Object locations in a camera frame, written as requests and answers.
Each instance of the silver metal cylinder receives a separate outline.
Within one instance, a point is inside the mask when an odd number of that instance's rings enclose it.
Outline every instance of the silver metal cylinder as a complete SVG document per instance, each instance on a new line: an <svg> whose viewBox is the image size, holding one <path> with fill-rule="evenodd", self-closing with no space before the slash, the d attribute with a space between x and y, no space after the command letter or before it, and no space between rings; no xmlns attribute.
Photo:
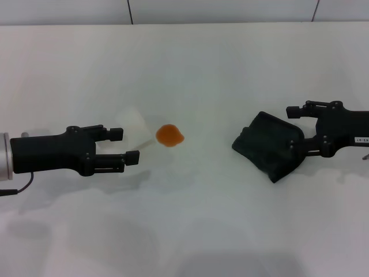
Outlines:
<svg viewBox="0 0 369 277"><path fill-rule="evenodd" d="M0 181L13 179L13 157L8 133L0 133Z"/></svg>

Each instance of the orange object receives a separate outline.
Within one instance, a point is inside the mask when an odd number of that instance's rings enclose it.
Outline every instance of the orange object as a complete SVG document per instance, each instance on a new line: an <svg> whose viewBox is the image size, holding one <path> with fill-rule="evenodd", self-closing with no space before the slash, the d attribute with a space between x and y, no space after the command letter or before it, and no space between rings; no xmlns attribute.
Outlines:
<svg viewBox="0 0 369 277"><path fill-rule="evenodd" d="M175 125L166 124L156 132L156 139L166 147L173 147L181 143L185 137Z"/></svg>

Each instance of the black fabric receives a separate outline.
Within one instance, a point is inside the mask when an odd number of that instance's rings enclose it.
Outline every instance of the black fabric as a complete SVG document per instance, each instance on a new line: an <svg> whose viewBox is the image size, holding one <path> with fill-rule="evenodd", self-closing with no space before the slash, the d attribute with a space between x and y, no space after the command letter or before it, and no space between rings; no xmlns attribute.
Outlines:
<svg viewBox="0 0 369 277"><path fill-rule="evenodd" d="M288 175L305 156L290 149L291 140L304 139L300 128L261 111L250 127L243 128L232 148L248 158L275 183Z"/></svg>

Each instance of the black towel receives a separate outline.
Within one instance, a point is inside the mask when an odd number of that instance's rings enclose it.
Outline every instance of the black towel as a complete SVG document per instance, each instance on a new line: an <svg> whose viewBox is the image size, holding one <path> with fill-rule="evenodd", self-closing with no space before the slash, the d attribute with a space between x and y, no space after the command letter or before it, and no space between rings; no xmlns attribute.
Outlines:
<svg viewBox="0 0 369 277"><path fill-rule="evenodd" d="M297 168L304 155L290 149L291 140L302 141L300 128L261 111L250 127L243 128L232 148L248 158L275 183Z"/></svg>

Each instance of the label sticker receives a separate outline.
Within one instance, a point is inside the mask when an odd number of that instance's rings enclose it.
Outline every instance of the label sticker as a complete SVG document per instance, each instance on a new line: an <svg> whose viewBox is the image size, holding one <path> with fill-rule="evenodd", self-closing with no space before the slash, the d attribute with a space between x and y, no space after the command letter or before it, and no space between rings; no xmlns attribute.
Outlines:
<svg viewBox="0 0 369 277"><path fill-rule="evenodd" d="M369 143L369 137L355 137L356 143Z"/></svg>

